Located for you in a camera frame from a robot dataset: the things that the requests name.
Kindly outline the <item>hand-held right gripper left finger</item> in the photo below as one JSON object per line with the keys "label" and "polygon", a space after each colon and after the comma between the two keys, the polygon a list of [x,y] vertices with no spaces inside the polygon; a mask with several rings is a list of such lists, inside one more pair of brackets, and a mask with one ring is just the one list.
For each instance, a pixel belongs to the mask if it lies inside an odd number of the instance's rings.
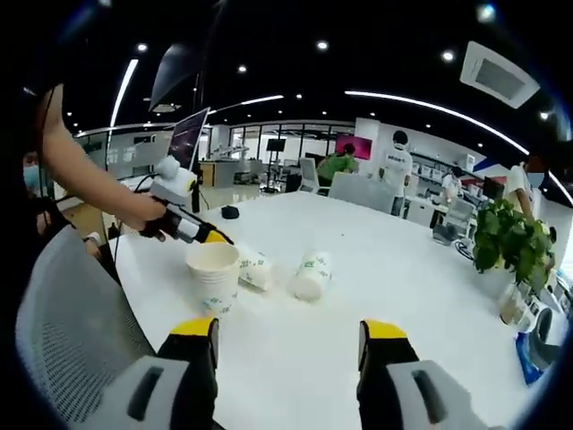
{"label": "hand-held right gripper left finger", "polygon": [[129,366],[104,390],[102,429],[218,429],[219,320],[202,317],[169,332],[156,356]]}

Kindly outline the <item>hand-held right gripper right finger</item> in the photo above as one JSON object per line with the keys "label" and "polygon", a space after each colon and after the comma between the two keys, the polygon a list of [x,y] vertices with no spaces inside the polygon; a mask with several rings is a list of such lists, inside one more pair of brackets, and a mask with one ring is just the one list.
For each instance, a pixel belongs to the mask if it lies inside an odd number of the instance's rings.
{"label": "hand-held right gripper right finger", "polygon": [[356,397],[363,429],[480,429],[469,392],[421,360],[389,322],[360,321]]}

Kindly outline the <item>person's left hand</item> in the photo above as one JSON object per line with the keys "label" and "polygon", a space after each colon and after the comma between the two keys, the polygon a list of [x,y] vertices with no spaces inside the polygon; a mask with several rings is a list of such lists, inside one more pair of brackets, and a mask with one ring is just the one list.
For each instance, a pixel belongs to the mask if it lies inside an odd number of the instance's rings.
{"label": "person's left hand", "polygon": [[160,242],[167,237],[174,238],[175,230],[170,224],[166,205],[148,195],[137,194],[136,197],[131,227],[141,236],[156,238]]}

